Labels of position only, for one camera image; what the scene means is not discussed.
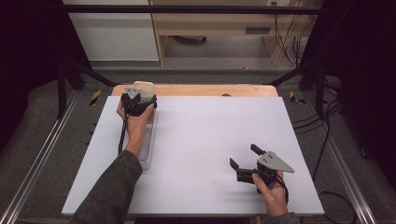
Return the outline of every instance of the black curtain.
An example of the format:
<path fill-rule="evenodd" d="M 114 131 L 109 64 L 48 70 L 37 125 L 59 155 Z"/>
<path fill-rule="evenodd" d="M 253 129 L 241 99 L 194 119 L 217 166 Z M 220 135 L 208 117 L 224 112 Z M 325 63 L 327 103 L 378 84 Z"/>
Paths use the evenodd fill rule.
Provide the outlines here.
<path fill-rule="evenodd" d="M 46 10 L 44 4 L 63 2 L 2 0 L 0 4 L 0 151 L 27 108 L 29 91 L 55 80 L 61 62 L 91 68 L 68 14 Z"/>
<path fill-rule="evenodd" d="M 305 60 L 333 25 L 327 19 L 318 18 Z M 361 147 L 396 188 L 396 1 L 357 0 L 328 44 L 320 65 L 341 79 L 339 98 Z"/>

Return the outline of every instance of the floor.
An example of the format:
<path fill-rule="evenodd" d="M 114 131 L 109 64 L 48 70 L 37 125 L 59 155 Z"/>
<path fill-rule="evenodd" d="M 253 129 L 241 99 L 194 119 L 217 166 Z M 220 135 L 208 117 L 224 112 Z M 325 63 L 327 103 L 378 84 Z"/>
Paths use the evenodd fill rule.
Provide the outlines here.
<path fill-rule="evenodd" d="M 273 67 L 264 44 L 259 37 L 218 37 L 208 36 L 205 43 L 200 39 L 172 37 L 166 51 L 164 66 L 155 62 L 132 63 L 92 63 L 99 74 L 109 79 L 132 83 L 135 80 L 154 83 L 249 83 L 263 84 L 286 74 L 295 65 L 284 59 L 280 66 Z M 40 176 L 35 181 L 29 197 L 19 212 L 19 223 L 65 223 L 67 217 L 62 210 L 68 189 L 73 184 L 79 164 L 84 157 L 95 123 L 97 122 L 106 96 L 111 88 L 97 83 L 90 77 L 83 77 L 87 82 L 84 91 L 79 93 L 77 104 L 64 125 L 57 143 L 51 150 Z M 277 87 L 279 96 L 283 97 L 285 106 L 294 121 L 296 135 L 305 157 L 307 166 L 314 173 L 322 147 L 324 134 L 320 123 L 304 126 L 314 115 L 309 106 L 312 91 L 299 91 L 301 77 L 294 77 Z M 328 77 L 333 85 L 338 85 L 336 78 Z M 101 97 L 95 106 L 89 106 L 92 95 L 101 90 Z M 31 165 L 34 163 L 45 139 L 47 138 L 57 113 L 56 83 L 51 82 L 32 91 L 29 96 L 29 108 L 21 121 L 20 127 L 8 142 L 0 157 L 0 211 L 4 212 L 18 191 Z M 293 92 L 297 101 L 290 99 Z M 336 99 L 334 92 L 325 91 L 325 100 Z M 321 191 L 336 192 L 349 197 L 347 188 L 350 183 L 343 182 L 342 173 L 337 168 L 337 161 L 332 156 L 334 144 L 344 160 L 350 173 L 361 191 L 375 223 L 396 223 L 396 192 L 387 184 L 375 161 L 361 157 L 359 143 L 350 131 L 342 110 L 331 115 L 331 140 L 326 146 L 318 168 L 316 185 Z M 353 213 L 350 206 L 332 194 L 320 193 L 326 215 L 340 223 L 350 223 Z M 331 223 L 324 216 L 305 217 L 302 223 Z"/>

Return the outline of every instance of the black pole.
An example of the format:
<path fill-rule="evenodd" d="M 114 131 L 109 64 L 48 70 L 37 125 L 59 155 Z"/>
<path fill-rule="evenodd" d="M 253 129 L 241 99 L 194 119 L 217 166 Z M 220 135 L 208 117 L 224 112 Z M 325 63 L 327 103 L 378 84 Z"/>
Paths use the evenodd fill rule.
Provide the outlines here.
<path fill-rule="evenodd" d="M 323 92 L 324 92 L 324 70 L 322 66 L 317 69 L 317 99 L 316 99 L 316 110 L 320 119 L 324 119 L 323 114 Z"/>
<path fill-rule="evenodd" d="M 58 119 L 62 117 L 64 111 L 66 110 L 66 86 L 64 83 L 64 69 L 63 65 L 60 64 L 57 71 L 56 76 L 58 79 Z"/>
<path fill-rule="evenodd" d="M 276 86 L 282 84 L 283 82 L 289 80 L 290 78 L 304 73 L 307 69 L 309 69 L 311 67 L 312 64 L 313 64 L 312 60 L 307 61 L 306 63 L 301 64 L 300 66 L 296 67 L 292 71 L 288 72 L 286 75 L 284 75 L 270 83 L 264 84 L 264 85 L 271 85 L 271 86 L 276 87 Z"/>
<path fill-rule="evenodd" d="M 116 83 L 116 82 L 110 81 L 107 78 L 102 77 L 101 75 L 93 72 L 91 69 L 88 69 L 88 68 L 82 66 L 79 63 L 70 62 L 70 65 L 73 66 L 73 68 L 77 69 L 79 72 L 85 73 L 86 75 L 88 75 L 90 77 L 93 77 L 94 79 L 102 82 L 103 84 L 105 84 L 105 85 L 107 85 L 109 87 L 115 87 L 117 85 L 120 85 L 120 83 Z"/>
<path fill-rule="evenodd" d="M 43 5 L 44 9 L 68 13 L 183 13 L 183 14 L 276 14 L 320 15 L 334 13 L 323 7 L 232 7 L 232 6 L 112 6 L 112 5 Z"/>

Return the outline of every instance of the wooden furniture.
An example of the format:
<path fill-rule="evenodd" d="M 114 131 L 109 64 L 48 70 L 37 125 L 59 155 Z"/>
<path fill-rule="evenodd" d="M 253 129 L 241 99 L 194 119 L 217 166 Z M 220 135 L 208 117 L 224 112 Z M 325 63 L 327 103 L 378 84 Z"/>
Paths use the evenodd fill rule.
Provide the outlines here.
<path fill-rule="evenodd" d="M 271 6 L 270 0 L 150 0 L 158 6 Z M 288 7 L 321 6 L 321 0 L 276 1 Z M 169 35 L 260 35 L 273 65 L 279 65 L 283 52 L 276 42 L 282 39 L 285 47 L 291 36 L 309 36 L 315 24 L 310 16 L 233 14 L 152 14 L 160 63 L 163 64 Z"/>
<path fill-rule="evenodd" d="M 113 96 L 122 95 L 125 87 L 116 86 L 111 93 Z M 155 85 L 158 96 L 278 96 L 275 87 L 263 85 Z"/>

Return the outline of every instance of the white cabinet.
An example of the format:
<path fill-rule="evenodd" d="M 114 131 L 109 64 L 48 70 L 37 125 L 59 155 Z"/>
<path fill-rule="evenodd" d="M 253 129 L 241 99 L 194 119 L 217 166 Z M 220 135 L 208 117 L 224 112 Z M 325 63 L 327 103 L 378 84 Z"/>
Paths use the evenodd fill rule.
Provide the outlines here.
<path fill-rule="evenodd" d="M 64 0 L 65 5 L 148 5 L 148 0 Z M 70 13 L 90 61 L 158 61 L 148 13 Z"/>

